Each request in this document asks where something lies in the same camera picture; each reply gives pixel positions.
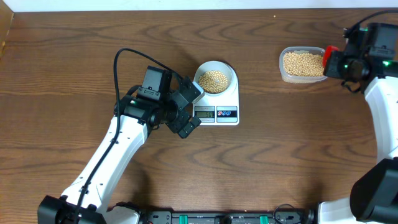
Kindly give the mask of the red measuring scoop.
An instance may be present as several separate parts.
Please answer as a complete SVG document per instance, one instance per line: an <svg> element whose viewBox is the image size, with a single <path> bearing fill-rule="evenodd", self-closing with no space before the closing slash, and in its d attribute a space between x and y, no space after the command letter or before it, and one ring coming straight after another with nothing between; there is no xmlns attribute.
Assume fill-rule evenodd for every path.
<svg viewBox="0 0 398 224"><path fill-rule="evenodd" d="M326 48L325 53L323 54L323 60L322 60L323 67L326 67L328 59L330 58L331 54L335 51L339 51L339 48L334 45L329 45Z"/></svg>

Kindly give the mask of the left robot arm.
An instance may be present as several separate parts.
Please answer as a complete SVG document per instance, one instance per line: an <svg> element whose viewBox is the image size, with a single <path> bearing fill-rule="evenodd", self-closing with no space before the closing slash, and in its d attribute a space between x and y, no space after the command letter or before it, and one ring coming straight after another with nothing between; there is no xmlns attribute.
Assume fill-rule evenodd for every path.
<svg viewBox="0 0 398 224"><path fill-rule="evenodd" d="M117 98L108 132L76 180L59 198L46 196L37 211L39 223L143 223L140 211L128 205L109 208L111 196L129 161L152 130L166 124L186 138L200 120L186 111L204 95L203 88L188 77L149 66L144 82Z"/></svg>

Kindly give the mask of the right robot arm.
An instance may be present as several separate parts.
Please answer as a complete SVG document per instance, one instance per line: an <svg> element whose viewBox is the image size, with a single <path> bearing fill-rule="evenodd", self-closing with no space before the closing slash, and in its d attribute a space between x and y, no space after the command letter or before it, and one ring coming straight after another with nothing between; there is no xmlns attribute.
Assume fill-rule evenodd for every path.
<svg viewBox="0 0 398 224"><path fill-rule="evenodd" d="M397 223L397 26L372 22L345 29L344 50L327 50L323 74L358 83L373 117L376 165L349 197L322 202L317 223Z"/></svg>

